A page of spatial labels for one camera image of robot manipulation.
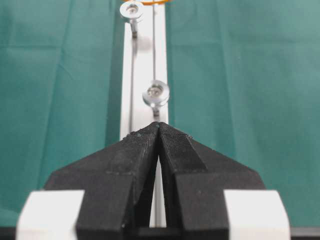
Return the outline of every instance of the green cloth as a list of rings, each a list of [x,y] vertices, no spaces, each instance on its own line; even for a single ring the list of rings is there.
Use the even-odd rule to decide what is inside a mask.
[[[0,1],[0,226],[53,170],[119,140],[119,5]]]
[[[167,6],[169,123],[256,169],[292,226],[320,226],[320,0]]]
[[[49,174],[119,139],[120,0],[0,1],[0,226]],[[320,0],[167,4],[170,124],[320,226]]]

